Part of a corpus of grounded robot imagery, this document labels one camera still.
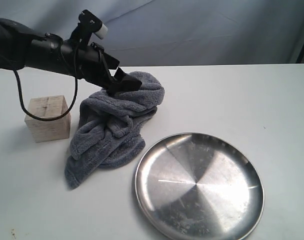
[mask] wooden block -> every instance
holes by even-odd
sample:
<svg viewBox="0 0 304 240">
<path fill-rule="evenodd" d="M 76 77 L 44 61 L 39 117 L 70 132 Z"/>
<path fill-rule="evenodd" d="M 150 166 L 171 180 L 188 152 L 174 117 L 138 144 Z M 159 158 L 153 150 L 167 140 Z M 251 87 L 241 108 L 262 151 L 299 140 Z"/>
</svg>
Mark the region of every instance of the wooden block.
<svg viewBox="0 0 304 240">
<path fill-rule="evenodd" d="M 40 118 L 58 117 L 67 109 L 68 105 L 63 95 L 32 98 L 28 105 L 28 111 Z M 70 137 L 70 113 L 55 121 L 40 121 L 26 115 L 24 121 L 36 143 Z"/>
</svg>

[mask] gray towel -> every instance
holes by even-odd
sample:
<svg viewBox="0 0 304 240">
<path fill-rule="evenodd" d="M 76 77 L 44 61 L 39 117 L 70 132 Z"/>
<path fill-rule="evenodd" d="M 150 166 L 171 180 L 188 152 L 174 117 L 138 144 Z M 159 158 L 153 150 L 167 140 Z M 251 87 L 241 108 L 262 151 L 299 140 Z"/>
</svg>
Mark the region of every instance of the gray towel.
<svg viewBox="0 0 304 240">
<path fill-rule="evenodd" d="M 71 140 L 71 156 L 64 171 L 72 189 L 95 169 L 123 166 L 145 147 L 140 130 L 157 112 L 165 90 L 150 73 L 135 71 L 129 75 L 142 82 L 138 91 L 111 97 L 101 90 L 82 101 L 78 130 Z"/>
</svg>

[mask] metal plate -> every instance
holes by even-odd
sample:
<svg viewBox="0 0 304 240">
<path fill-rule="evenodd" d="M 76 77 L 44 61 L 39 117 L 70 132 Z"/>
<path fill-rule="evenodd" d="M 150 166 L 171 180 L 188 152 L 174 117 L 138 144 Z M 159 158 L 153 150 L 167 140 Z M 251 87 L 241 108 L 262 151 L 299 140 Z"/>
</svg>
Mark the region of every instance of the metal plate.
<svg viewBox="0 0 304 240">
<path fill-rule="evenodd" d="M 263 212 L 263 186 L 252 164 L 206 134 L 159 141 L 142 157 L 134 181 L 143 213 L 174 240 L 244 239 Z"/>
</svg>

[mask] black wire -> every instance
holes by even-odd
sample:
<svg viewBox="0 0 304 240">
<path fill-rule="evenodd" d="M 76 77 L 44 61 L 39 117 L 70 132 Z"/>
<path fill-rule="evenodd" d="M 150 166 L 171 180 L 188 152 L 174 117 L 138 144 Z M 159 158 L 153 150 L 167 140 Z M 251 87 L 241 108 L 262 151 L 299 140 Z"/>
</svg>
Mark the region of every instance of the black wire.
<svg viewBox="0 0 304 240">
<path fill-rule="evenodd" d="M 19 101 L 20 101 L 20 106 L 21 106 L 23 112 L 25 112 L 26 115 L 30 116 L 33 119 L 39 120 L 39 121 L 50 122 L 50 121 L 55 121 L 55 120 L 64 118 L 66 115 L 69 114 L 69 112 L 71 111 L 71 109 L 73 108 L 73 106 L 74 106 L 74 104 L 76 102 L 77 95 L 78 95 L 77 55 L 78 55 L 79 46 L 80 46 L 80 43 L 77 44 L 77 46 L 75 47 L 74 52 L 73 52 L 74 83 L 75 83 L 75 87 L 74 87 L 74 96 L 73 96 L 73 99 L 72 99 L 72 103 L 71 103 L 71 105 L 68 107 L 68 109 L 62 115 L 56 116 L 56 117 L 50 117 L 50 118 L 43 118 L 43 117 L 35 116 L 35 115 L 33 115 L 32 113 L 30 113 L 26 109 L 26 107 L 24 105 L 24 102 L 23 102 L 22 87 L 21 87 L 21 80 L 20 80 L 19 73 L 16 70 L 16 68 L 14 67 L 14 65 L 12 64 L 12 62 L 9 59 L 7 59 L 5 56 L 3 56 L 3 55 L 0 54 L 0 58 L 2 58 L 3 60 L 5 60 L 9 64 L 9 66 L 12 68 L 12 71 L 13 71 L 13 73 L 15 75 L 16 83 L 17 83 L 18 98 L 19 98 Z"/>
</svg>

